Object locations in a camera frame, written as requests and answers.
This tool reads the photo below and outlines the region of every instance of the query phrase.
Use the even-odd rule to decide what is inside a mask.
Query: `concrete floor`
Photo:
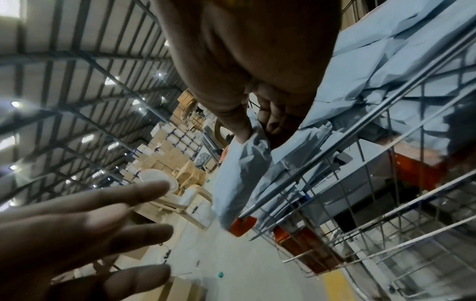
[[[205,188],[211,191],[212,185],[213,178]],[[198,229],[175,213],[170,214],[163,222],[174,226],[172,239],[163,246],[151,246],[140,262],[121,256],[118,266],[127,268],[162,263],[167,248],[171,248],[167,263],[172,267],[172,275],[201,284],[206,289],[207,301],[357,300],[345,280],[340,287],[332,286],[339,274],[330,278],[305,278],[296,263],[281,262],[275,246],[263,238],[249,241],[254,232],[241,238],[234,237],[221,229],[207,201],[195,203],[199,206],[194,217],[208,226],[207,231]],[[141,298],[138,295],[127,301],[140,301]]]

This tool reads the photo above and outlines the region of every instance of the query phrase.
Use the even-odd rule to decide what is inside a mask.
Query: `warehouse ceiling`
[[[0,205],[120,182],[185,88],[150,3],[0,6]]]

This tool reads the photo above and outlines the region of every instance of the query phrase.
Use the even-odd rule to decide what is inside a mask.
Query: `person's left hand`
[[[166,182],[96,189],[0,214],[0,300],[122,300],[170,277],[149,265],[51,284],[52,278],[111,254],[170,239],[170,225],[125,226],[129,206],[167,193]]]

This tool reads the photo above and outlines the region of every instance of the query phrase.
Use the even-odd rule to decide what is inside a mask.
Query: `hand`
[[[170,225],[125,226],[128,207],[163,196],[166,182],[97,189],[0,214],[0,300],[122,300],[170,277],[149,265],[51,284],[53,277],[111,254],[165,242]]]
[[[341,25],[339,1],[154,0],[177,71],[197,100],[248,140],[254,92],[271,147],[306,117]]]

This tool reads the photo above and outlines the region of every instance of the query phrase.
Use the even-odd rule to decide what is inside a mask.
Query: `yellow floor marking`
[[[352,288],[341,271],[335,270],[321,275],[329,301],[355,301]]]

